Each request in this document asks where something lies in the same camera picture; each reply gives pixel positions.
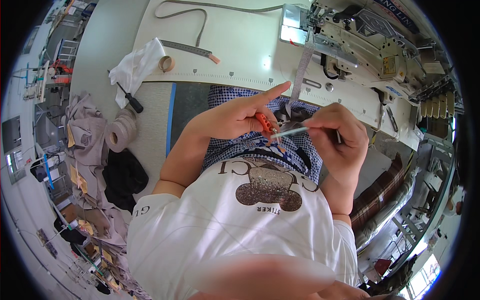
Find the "hand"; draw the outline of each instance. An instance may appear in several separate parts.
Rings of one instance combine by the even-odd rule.
[[[318,110],[304,121],[308,133],[330,175],[341,185],[357,187],[360,168],[367,155],[368,136],[365,126],[343,105],[334,103]],[[344,143],[332,142],[338,130]]]
[[[268,139],[272,135],[264,130],[262,124],[255,118],[255,113],[263,113],[267,119],[276,120],[272,111],[266,105],[288,90],[291,82],[279,84],[268,91],[251,97],[240,97],[227,101],[215,108],[204,111],[189,124],[188,130],[200,135],[216,139],[234,139],[247,132],[261,132]],[[280,132],[277,123],[272,122]]]

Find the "woman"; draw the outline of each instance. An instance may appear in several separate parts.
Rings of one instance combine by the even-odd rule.
[[[292,107],[314,113],[304,122],[310,129],[277,144],[254,115],[276,120],[272,109],[284,105],[287,99],[278,97],[289,87],[285,82],[258,94],[214,86],[210,109],[183,130],[152,195],[138,201],[129,228],[130,271],[154,299],[368,296],[352,287],[357,256],[348,217],[367,153],[366,129],[340,104],[314,113],[315,107],[296,102]],[[332,142],[332,130],[344,143]],[[329,174],[318,186],[322,161]],[[285,256],[277,255],[227,273],[205,273],[208,293],[185,279],[200,262],[240,254],[316,261],[335,278],[304,285],[305,278],[289,269],[291,261],[279,262]]]

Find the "industrial sewing machine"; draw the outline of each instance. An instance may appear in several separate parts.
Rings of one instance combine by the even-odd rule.
[[[303,47],[331,80],[352,80],[382,103],[409,101],[423,117],[447,118],[463,102],[435,30],[411,0],[310,0],[284,4],[279,39]]]

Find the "measuring ruler markings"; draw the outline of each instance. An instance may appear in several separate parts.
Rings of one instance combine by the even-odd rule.
[[[267,81],[244,78],[244,77],[229,76],[229,75],[218,75],[218,74],[206,74],[206,73],[204,74],[204,73],[197,73],[197,72],[192,72],[192,73],[190,73],[190,72],[175,72],[175,73],[169,72],[168,74],[163,73],[163,72],[155,72],[155,73],[150,74],[150,76],[194,76],[194,77],[199,77],[200,76],[200,77],[213,77],[213,78],[223,78],[223,79],[239,80],[239,81],[245,81],[245,82],[253,82],[253,83],[263,84],[263,85],[268,85],[268,86],[278,85],[278,84],[275,84],[275,83],[270,82],[270,81],[267,82]],[[322,100],[324,102],[327,102],[329,104],[339,102],[339,101],[333,101],[329,98],[325,98],[323,96],[317,95],[316,93],[313,92],[314,91],[313,89],[311,89],[310,92],[307,92],[306,89],[307,88],[302,90],[301,94],[317,98],[317,99]],[[311,105],[314,105],[314,106],[319,106],[318,104],[312,103],[308,100],[301,100],[301,101],[308,102],[308,104],[311,104]],[[378,122],[378,112],[375,112],[374,113],[375,116],[372,117],[372,116],[367,114],[366,110],[360,111],[360,110],[357,110],[355,108],[351,108],[350,106],[346,105],[344,102],[342,102],[342,105],[345,106],[351,112],[356,113],[358,116],[363,116],[364,118],[370,119],[374,123]]]
[[[182,50],[182,51],[185,51],[185,52],[193,53],[193,54],[196,54],[196,55],[206,57],[206,58],[212,60],[216,64],[220,63],[220,60],[213,55],[212,51],[205,50],[205,49],[198,48],[198,47],[194,47],[194,46],[181,44],[181,43],[177,43],[177,42],[170,42],[170,41],[166,41],[166,40],[163,40],[163,39],[161,39],[160,42],[162,42],[162,45],[164,47],[178,49],[178,50]]]

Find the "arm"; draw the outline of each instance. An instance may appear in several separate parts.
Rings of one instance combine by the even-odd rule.
[[[183,191],[200,176],[210,138],[234,139],[251,131],[261,132],[270,138],[271,133],[264,131],[254,117],[255,113],[261,112],[268,119],[275,120],[266,105],[289,87],[290,82],[287,81],[262,94],[235,98],[193,118],[165,159],[160,180],[152,194],[168,193],[180,198]],[[273,126],[280,131],[278,124]]]
[[[165,159],[152,194],[170,193],[180,198],[200,176],[209,143],[210,137],[196,133],[189,122]]]
[[[353,207],[353,193],[360,168],[367,155],[368,136],[365,126],[344,106],[335,103],[317,111],[304,122],[310,127],[312,143],[328,169],[320,186],[333,219],[351,226],[348,216]],[[344,143],[333,142],[329,133],[338,130]]]
[[[353,193],[357,185],[343,185],[330,174],[320,185],[320,190],[327,199],[333,220],[341,220],[352,226],[350,217],[353,207]]]

